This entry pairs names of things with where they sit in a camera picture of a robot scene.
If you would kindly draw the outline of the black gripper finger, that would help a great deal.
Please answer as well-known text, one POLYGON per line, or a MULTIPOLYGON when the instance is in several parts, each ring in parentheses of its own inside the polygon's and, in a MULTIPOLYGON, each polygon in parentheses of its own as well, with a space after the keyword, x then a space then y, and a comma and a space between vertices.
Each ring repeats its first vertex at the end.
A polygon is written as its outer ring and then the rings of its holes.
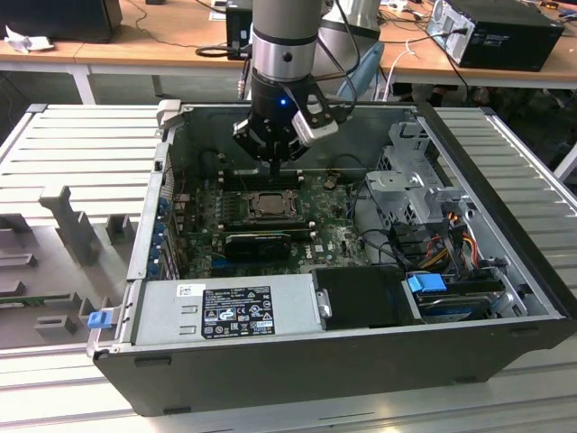
POLYGON ((271 179, 276 177, 274 142, 261 139, 252 129, 249 119, 234 123, 233 138, 246 153, 268 170, 271 179))
POLYGON ((288 162, 296 161, 303 156, 309 148, 302 144, 299 139, 292 142, 278 142, 274 150, 274 178, 278 178, 280 168, 288 162))

